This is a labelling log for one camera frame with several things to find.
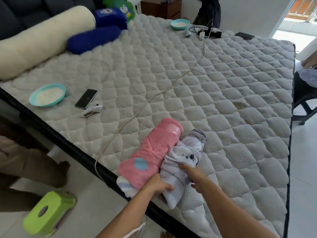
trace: brown nightstand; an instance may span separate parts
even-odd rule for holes
[[[161,1],[166,0],[142,0],[142,14],[172,20],[181,17],[182,0],[170,0],[171,4],[162,4]]]

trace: green step stool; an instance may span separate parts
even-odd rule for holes
[[[30,235],[50,236],[74,204],[75,197],[66,192],[48,192],[26,216],[23,227]]]

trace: floor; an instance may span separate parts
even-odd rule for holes
[[[311,107],[317,106],[317,100],[309,101]],[[303,109],[294,113],[301,115]],[[309,119],[304,126],[293,123],[291,146],[290,177],[290,223],[288,238],[316,237],[317,227],[317,115]],[[56,161],[68,160],[71,164],[69,181],[65,189],[77,197],[74,209],[67,215],[60,228],[52,237],[95,237],[118,212],[126,201],[109,189],[79,163],[62,152],[53,149],[51,156]],[[51,188],[27,179],[21,179],[14,188],[45,194]],[[27,238],[22,228],[26,212],[0,213],[0,237]],[[148,220],[143,238],[159,238],[163,229]]]
[[[291,41],[296,46],[296,52],[301,52],[316,36],[277,30],[274,39]]]

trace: quilted mattress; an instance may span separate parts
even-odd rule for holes
[[[138,15],[113,43],[81,56],[63,53],[0,86],[96,158],[118,127],[191,69],[203,50],[197,35],[185,38],[171,29],[170,20]],[[199,166],[236,204],[282,237],[294,54],[290,42],[243,40],[231,31],[207,40],[205,58],[152,99],[99,162],[118,175],[119,164],[164,117],[179,121],[184,135],[201,128],[208,141]],[[34,90],[55,82],[67,88],[62,102],[50,108],[29,104]],[[87,88],[99,91],[94,102],[103,111],[82,119],[74,104]],[[190,187],[170,214],[201,237],[220,237],[204,199]]]

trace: teal plate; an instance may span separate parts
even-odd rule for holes
[[[60,88],[61,90],[64,91],[64,93],[61,95],[61,97],[60,97],[58,100],[56,100],[56,101],[54,101],[54,102],[52,102],[52,103],[50,103],[50,104],[46,104],[46,105],[39,105],[39,104],[37,104],[36,98],[37,98],[38,93],[39,93],[39,92],[42,92],[42,91],[44,91],[44,90],[47,90],[47,89],[51,89],[51,88]],[[52,83],[52,84],[45,85],[45,86],[43,86],[43,87],[41,87],[41,88],[35,90],[35,91],[31,94],[31,96],[30,96],[30,98],[29,98],[29,102],[30,102],[30,104],[32,104],[33,106],[37,106],[37,107],[50,107],[50,106],[53,106],[53,105],[59,103],[59,102],[65,97],[65,93],[66,93],[66,88],[65,88],[64,85],[62,85],[62,84],[60,84],[60,83]]]
[[[177,23],[179,23],[179,22],[185,23],[186,26],[177,27]],[[176,20],[174,20],[174,21],[171,22],[171,26],[172,26],[172,28],[175,29],[175,30],[185,30],[185,29],[188,27],[188,25],[189,25],[190,23],[191,23],[191,22],[188,21],[188,20],[186,20],[186,19],[176,19]]]

